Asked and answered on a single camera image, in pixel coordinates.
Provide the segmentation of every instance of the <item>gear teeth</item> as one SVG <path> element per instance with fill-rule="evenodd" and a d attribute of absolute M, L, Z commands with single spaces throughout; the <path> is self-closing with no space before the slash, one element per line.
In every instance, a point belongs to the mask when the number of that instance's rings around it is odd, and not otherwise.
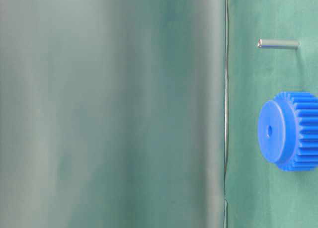
<path fill-rule="evenodd" d="M 298 124 L 296 154 L 285 170 L 307 171 L 318 166 L 318 98 L 309 92 L 283 92 L 291 102 Z"/>

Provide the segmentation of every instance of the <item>green fabric backdrop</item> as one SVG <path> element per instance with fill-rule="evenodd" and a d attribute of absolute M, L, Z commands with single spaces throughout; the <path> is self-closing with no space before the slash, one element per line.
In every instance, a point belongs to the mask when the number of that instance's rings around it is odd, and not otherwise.
<path fill-rule="evenodd" d="M 224 2 L 0 0 L 1 228 L 223 226 Z"/>
<path fill-rule="evenodd" d="M 282 172 L 257 141 L 262 104 L 284 90 L 318 92 L 317 0 L 229 0 L 228 227 L 318 226 L 318 169 Z M 298 51 L 258 38 L 298 39 Z"/>

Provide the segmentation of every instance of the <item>center hole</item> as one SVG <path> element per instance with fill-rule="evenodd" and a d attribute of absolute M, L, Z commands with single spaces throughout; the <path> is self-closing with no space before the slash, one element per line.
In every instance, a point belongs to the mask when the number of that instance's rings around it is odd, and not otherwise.
<path fill-rule="evenodd" d="M 268 137 L 271 137 L 271 136 L 272 136 L 272 133 L 273 133 L 273 129 L 272 129 L 272 127 L 269 125 L 269 126 L 267 127 L 267 136 L 268 136 Z"/>

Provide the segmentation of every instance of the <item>metal pin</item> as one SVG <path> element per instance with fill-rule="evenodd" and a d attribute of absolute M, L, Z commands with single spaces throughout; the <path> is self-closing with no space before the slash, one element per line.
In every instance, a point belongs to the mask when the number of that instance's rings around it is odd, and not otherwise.
<path fill-rule="evenodd" d="M 294 40 L 259 39 L 258 48 L 298 49 L 299 42 Z"/>

